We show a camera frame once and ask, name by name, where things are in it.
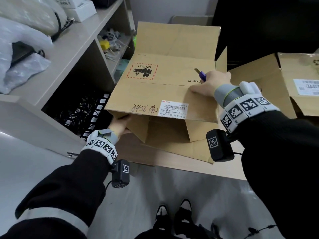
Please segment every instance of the person's left arm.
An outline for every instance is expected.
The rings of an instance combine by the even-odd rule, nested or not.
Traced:
[[[128,120],[114,120],[109,128],[119,138]],[[56,169],[27,194],[15,212],[21,221],[0,239],[86,238],[105,197],[103,181],[110,169],[106,154],[83,150],[72,164]]]

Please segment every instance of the black bag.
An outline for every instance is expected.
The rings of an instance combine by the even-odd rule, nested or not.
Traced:
[[[109,8],[116,0],[91,0],[95,7]]]

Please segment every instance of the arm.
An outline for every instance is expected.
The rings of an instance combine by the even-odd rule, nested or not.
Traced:
[[[119,138],[128,120],[113,120],[109,128]],[[71,165],[56,169],[40,181],[18,205],[15,213],[19,218],[27,209],[44,208],[44,215],[16,223],[0,238],[86,238],[85,230],[90,227],[105,197],[103,181],[110,169],[105,154],[91,149],[83,150]],[[52,217],[57,211],[64,217],[67,215],[74,219],[79,226]]]
[[[224,107],[243,95],[230,84],[230,78],[229,72],[211,71],[205,83],[190,89],[214,96]],[[245,148],[241,161],[250,186],[284,237],[303,237],[304,231],[297,224],[311,225],[315,220],[309,214],[318,212],[315,193],[319,129],[306,121],[292,120],[279,111],[271,111],[246,119],[236,132]]]

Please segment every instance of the red dashed border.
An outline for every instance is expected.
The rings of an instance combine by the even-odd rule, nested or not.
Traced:
[[[131,70],[132,70],[132,68],[133,68],[133,66],[134,66],[134,64],[152,65],[152,64],[144,64],[144,63],[133,63],[132,66],[131,66],[131,68],[130,68],[130,70],[129,70],[129,72],[128,72],[127,75],[126,75],[126,78],[143,79],[143,80],[153,80],[154,77],[155,77],[157,68],[158,68],[158,66],[159,66],[159,65],[156,65],[156,68],[155,68],[155,71],[154,71],[154,74],[153,74],[153,77],[152,77],[152,78],[140,78],[140,77],[131,77],[131,76],[129,76],[129,75],[130,75],[130,72],[131,72]]]

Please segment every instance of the black monitor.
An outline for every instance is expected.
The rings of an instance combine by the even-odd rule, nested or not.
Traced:
[[[216,56],[228,46],[228,69],[275,52],[319,48],[319,0],[218,0]]]

